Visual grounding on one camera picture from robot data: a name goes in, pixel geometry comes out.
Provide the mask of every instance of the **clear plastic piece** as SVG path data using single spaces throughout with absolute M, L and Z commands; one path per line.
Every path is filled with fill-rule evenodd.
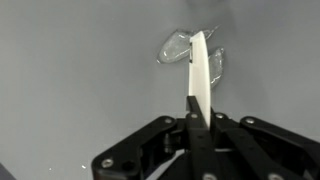
M 208 40 L 218 28 L 219 26 L 216 26 L 214 29 L 202 30 L 205 38 Z M 158 63 L 173 63 L 187 57 L 190 52 L 189 40 L 197 32 L 199 31 L 188 31 L 184 29 L 177 29 L 173 32 L 163 44 L 158 54 Z
M 214 88 L 220 81 L 223 73 L 223 63 L 225 60 L 225 50 L 223 47 L 215 49 L 209 56 L 210 85 Z

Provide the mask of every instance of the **white plastic blade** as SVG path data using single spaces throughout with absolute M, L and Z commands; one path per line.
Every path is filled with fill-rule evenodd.
M 210 127 L 210 75 L 207 44 L 202 31 L 190 38 L 189 96 L 195 96 Z

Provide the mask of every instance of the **black metal bracket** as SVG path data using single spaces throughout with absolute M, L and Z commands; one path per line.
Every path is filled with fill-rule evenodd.
M 159 180 L 320 180 L 320 144 L 254 117 L 240 123 L 194 96 L 185 118 L 162 116 L 97 156 L 95 180 L 142 180 L 183 149 Z

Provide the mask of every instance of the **gray background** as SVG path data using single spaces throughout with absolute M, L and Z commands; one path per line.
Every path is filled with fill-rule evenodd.
M 181 117 L 187 62 L 156 56 L 176 28 L 220 30 L 213 107 L 320 141 L 320 1 L 1 0 L 0 162 L 24 180 L 91 180 L 99 153 Z

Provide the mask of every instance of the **screw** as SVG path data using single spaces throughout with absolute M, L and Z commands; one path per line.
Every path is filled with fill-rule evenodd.
M 191 114 L 191 117 L 192 117 L 193 119 L 197 119 L 197 118 L 198 118 L 198 115 L 197 115 L 197 114 Z
M 101 166 L 103 168 L 109 168 L 113 165 L 113 160 L 112 159 L 105 159 L 102 161 Z
M 203 180 L 217 180 L 217 178 L 215 175 L 207 173 L 203 175 Z
M 269 180 L 284 180 L 282 176 L 276 173 L 270 173 L 268 176 Z
M 254 119 L 248 118 L 248 119 L 246 119 L 246 122 L 248 124 L 253 124 L 254 123 Z
M 219 118 L 219 119 L 222 119 L 223 118 L 223 114 L 217 113 L 216 117 Z
M 167 124 L 170 124 L 170 123 L 172 123 L 172 119 L 166 119 L 166 120 L 164 120 L 164 122 Z

